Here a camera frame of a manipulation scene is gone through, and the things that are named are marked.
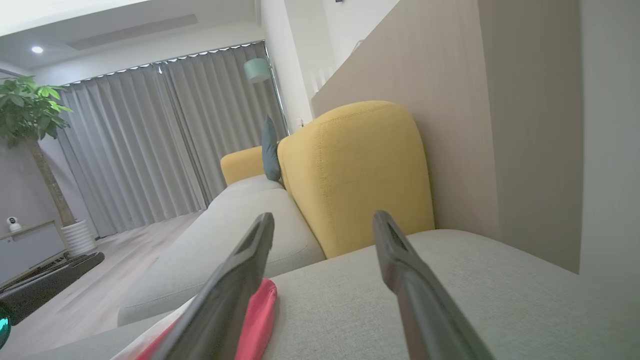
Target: gray curtain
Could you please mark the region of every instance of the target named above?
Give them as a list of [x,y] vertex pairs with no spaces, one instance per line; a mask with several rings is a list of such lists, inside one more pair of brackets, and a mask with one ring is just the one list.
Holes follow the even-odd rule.
[[276,124],[278,138],[286,135],[272,82],[251,84],[244,74],[247,60],[266,57],[260,43],[166,65],[165,79],[207,202],[226,187],[220,159],[260,145],[266,115]]
[[157,67],[83,81],[61,96],[74,112],[60,142],[100,236],[204,208]]
[[264,43],[74,84],[60,144],[99,236],[205,209],[226,187],[220,159],[260,145],[264,117],[285,129],[269,81],[244,63]]

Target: white planter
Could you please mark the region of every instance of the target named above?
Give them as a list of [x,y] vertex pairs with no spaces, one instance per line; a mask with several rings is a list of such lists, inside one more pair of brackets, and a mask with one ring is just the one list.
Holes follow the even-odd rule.
[[89,225],[87,225],[86,220],[65,226],[61,230],[62,235],[67,240],[69,256],[72,258],[95,252],[98,247],[93,235],[91,235],[91,231],[89,231]]

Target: curtain rod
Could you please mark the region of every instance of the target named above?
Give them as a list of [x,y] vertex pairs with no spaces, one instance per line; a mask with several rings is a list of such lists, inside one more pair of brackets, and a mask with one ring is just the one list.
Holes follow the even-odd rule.
[[136,70],[136,69],[138,69],[140,67],[148,67],[148,66],[151,66],[152,64],[170,63],[170,62],[173,63],[173,62],[176,62],[178,60],[184,60],[186,58],[195,58],[198,55],[206,55],[206,54],[209,54],[209,53],[217,53],[218,51],[227,51],[229,49],[237,49],[238,47],[247,47],[249,45],[259,44],[261,42],[264,42],[264,40],[259,40],[259,41],[254,41],[254,42],[246,42],[246,43],[243,43],[243,44],[237,44],[237,45],[231,45],[231,46],[225,46],[225,47],[219,47],[217,49],[199,51],[197,53],[193,53],[193,54],[189,54],[189,55],[181,55],[181,56],[174,57],[174,58],[168,58],[168,59],[164,59],[164,60],[153,61],[151,63],[146,63],[146,64],[143,64],[143,65],[130,67],[128,69],[122,69],[122,70],[110,72],[108,74],[98,75],[98,76],[94,76],[92,78],[86,78],[84,80],[74,81],[73,83],[64,84],[62,86],[71,86],[71,85],[74,85],[74,84],[80,84],[83,81],[89,81],[89,80],[93,80],[93,79],[97,79],[97,78],[104,78],[105,76],[111,76],[113,74],[118,74],[118,73],[121,73],[121,72],[127,72],[129,70]]

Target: sofa seat cushion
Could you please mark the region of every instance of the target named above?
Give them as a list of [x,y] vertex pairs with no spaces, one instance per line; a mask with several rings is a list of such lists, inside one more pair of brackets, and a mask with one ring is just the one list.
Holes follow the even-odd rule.
[[102,332],[75,343],[63,345],[52,350],[44,351],[21,360],[110,360],[127,345],[132,343],[143,332],[162,320],[169,313],[160,314],[152,318]]
[[255,218],[265,212],[273,214],[276,224],[265,277],[324,259],[319,244],[285,190],[273,188],[224,201],[216,199],[125,294],[118,324],[177,309],[195,296]]
[[[637,308],[583,277],[463,231],[408,238],[496,359],[632,359],[640,352]],[[263,360],[408,359],[375,247],[272,280],[278,303]]]
[[283,187],[279,182],[267,179],[267,176],[264,174],[253,176],[229,185],[224,189],[224,191],[218,194],[215,199],[213,199],[211,204],[234,201],[265,190],[282,188]]

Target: teal pillow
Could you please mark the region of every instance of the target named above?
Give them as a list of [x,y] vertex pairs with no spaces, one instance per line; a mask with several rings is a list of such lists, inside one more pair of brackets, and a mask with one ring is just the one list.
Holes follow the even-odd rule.
[[273,120],[267,115],[262,127],[262,166],[267,179],[280,180],[280,163],[278,162],[278,137]]

